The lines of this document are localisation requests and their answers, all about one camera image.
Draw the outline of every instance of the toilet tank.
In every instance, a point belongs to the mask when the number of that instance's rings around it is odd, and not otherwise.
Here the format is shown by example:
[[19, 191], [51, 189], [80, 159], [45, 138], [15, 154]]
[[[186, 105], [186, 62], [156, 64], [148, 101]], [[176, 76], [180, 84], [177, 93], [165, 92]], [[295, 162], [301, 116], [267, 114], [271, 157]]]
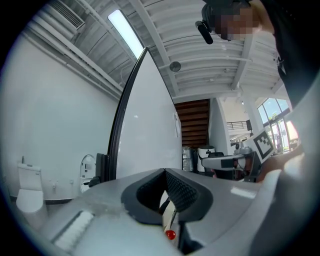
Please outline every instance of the toilet tank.
[[21, 189], [42, 191], [40, 167], [19, 163], [18, 172]]

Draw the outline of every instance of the red light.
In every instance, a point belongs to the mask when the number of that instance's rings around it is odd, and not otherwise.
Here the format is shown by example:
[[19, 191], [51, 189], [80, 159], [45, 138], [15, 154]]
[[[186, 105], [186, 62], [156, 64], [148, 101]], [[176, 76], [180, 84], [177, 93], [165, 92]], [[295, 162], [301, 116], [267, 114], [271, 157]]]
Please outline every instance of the red light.
[[176, 238], [176, 232], [174, 232], [173, 230], [167, 230], [165, 234], [170, 240], [173, 240]]

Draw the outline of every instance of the person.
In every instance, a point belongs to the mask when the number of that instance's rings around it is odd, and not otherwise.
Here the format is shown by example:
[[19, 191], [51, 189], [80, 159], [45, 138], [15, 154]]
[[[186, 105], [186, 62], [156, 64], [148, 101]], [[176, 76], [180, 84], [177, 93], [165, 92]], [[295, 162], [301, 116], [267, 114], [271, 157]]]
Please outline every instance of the person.
[[319, 1], [203, 1], [206, 4], [202, 8], [202, 23], [208, 33], [214, 32], [228, 41], [259, 31], [274, 35], [279, 55], [275, 58], [278, 72], [294, 108], [320, 68], [320, 50], [317, 40], [312, 38], [318, 33]]

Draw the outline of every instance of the ceiling vent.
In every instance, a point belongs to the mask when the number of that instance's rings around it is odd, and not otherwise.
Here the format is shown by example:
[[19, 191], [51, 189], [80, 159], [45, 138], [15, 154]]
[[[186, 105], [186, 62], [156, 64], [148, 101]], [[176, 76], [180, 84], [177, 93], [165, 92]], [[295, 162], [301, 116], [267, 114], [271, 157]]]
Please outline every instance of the ceiling vent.
[[80, 33], [85, 27], [85, 22], [73, 10], [71, 10], [65, 3], [61, 2], [60, 0], [50, 1], [48, 4], [45, 5], [43, 10], [46, 13], [48, 13], [52, 18], [61, 23], [73, 35]]

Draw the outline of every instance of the toilet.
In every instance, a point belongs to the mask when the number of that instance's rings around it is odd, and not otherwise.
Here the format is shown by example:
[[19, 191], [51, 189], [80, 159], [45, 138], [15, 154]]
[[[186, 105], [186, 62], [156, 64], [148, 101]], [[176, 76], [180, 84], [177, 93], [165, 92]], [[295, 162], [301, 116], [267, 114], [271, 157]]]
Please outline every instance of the toilet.
[[38, 230], [48, 219], [41, 185], [41, 168], [18, 164], [20, 187], [16, 206], [31, 227]]

